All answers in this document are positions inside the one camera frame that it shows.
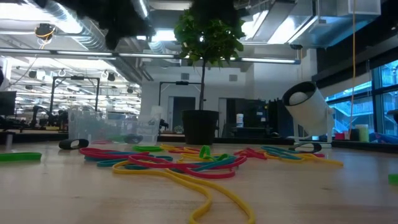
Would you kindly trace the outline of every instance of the door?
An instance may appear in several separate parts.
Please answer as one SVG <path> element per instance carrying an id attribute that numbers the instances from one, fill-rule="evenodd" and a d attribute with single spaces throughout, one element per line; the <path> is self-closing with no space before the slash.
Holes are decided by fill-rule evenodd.
<path id="1" fill-rule="evenodd" d="M 173 102 L 172 130 L 182 125 L 182 111 L 195 109 L 195 97 L 175 96 Z"/>

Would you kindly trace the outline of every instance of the computer monitor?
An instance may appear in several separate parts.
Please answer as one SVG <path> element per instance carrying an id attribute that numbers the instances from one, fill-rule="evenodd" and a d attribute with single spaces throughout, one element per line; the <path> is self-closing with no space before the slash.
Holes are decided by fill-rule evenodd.
<path id="1" fill-rule="evenodd" d="M 0 91 L 0 115 L 14 115 L 16 91 Z"/>

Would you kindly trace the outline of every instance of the doorway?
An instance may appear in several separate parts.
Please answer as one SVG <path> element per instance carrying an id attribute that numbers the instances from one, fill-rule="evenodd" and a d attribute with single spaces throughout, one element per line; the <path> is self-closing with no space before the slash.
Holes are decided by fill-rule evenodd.
<path id="1" fill-rule="evenodd" d="M 182 124 L 182 111 L 194 110 L 196 104 L 195 97 L 184 97 L 184 96 L 170 96 L 169 97 L 169 112 L 168 121 L 169 125 L 174 131 L 177 126 L 183 126 Z"/>

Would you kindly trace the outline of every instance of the lamp shade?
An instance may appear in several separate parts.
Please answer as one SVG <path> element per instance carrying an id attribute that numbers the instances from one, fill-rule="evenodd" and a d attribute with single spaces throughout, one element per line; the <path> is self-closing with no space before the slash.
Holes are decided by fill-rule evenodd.
<path id="1" fill-rule="evenodd" d="M 314 82 L 303 82 L 286 91 L 282 101 L 294 120 L 310 136 L 321 136 L 333 128 L 333 112 Z"/>

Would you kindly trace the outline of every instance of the clear plastic container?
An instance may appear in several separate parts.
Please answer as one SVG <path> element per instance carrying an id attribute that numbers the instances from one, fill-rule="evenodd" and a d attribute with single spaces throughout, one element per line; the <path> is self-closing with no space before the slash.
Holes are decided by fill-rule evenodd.
<path id="1" fill-rule="evenodd" d="M 138 144 L 153 146 L 159 135 L 160 114 L 136 116 L 72 108 L 68 119 L 69 139 L 126 143 L 126 136 L 138 136 Z"/>

